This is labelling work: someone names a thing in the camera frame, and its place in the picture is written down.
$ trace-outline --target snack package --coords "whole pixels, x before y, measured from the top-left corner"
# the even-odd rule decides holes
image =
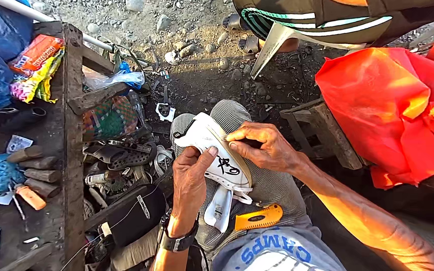
[[[38,35],[17,58],[8,63],[9,68],[27,77],[38,71],[41,65],[64,45],[62,39]]]
[[[58,70],[64,54],[65,47],[63,46],[54,56],[46,59],[39,70],[34,71],[31,76],[15,76],[13,82],[9,85],[11,95],[25,103],[29,103],[34,97],[55,103],[56,100],[50,99],[50,80]]]

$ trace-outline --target fingernail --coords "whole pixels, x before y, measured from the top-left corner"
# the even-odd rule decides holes
[[[218,152],[219,152],[219,150],[216,147],[214,147],[214,146],[212,146],[212,147],[209,148],[209,153],[212,156],[216,156]]]

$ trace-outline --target sandal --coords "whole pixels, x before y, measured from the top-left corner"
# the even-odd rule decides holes
[[[238,14],[231,14],[225,17],[220,24],[226,31],[252,33],[249,26]]]
[[[114,163],[124,159],[128,151],[114,146],[93,145],[83,150],[83,154],[88,154],[100,159],[104,163]]]
[[[144,165],[150,163],[150,161],[152,161],[157,155],[157,145],[155,145],[155,143],[151,143],[146,146],[151,147],[150,153],[137,150],[128,150],[128,156],[126,158],[115,161],[113,163],[109,163],[108,169],[123,170],[129,166]]]
[[[259,38],[256,36],[248,36],[247,39],[239,39],[237,42],[239,50],[247,55],[256,54],[259,49]]]

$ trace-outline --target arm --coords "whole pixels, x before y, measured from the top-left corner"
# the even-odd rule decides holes
[[[206,169],[212,164],[218,149],[211,147],[202,155],[187,147],[174,162],[174,207],[168,224],[168,235],[182,237],[192,230],[200,206],[205,200]],[[150,270],[185,271],[189,250],[172,252],[159,248]]]
[[[239,139],[262,142],[260,150]],[[259,167],[287,172],[305,183],[334,217],[397,270],[434,270],[434,249],[403,222],[321,171],[272,124],[245,122],[227,136],[230,147]]]

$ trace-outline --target white sneaker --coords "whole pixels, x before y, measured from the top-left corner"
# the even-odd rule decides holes
[[[194,146],[201,153],[214,146],[219,153],[205,176],[220,183],[232,193],[223,193],[218,187],[212,202],[205,211],[204,221],[226,231],[229,223],[230,203],[232,198],[242,203],[250,204],[252,199],[247,195],[252,191],[252,177],[244,159],[229,148],[229,143],[221,139],[226,132],[208,114],[200,113],[193,118],[184,133],[174,133],[174,143],[180,147]]]

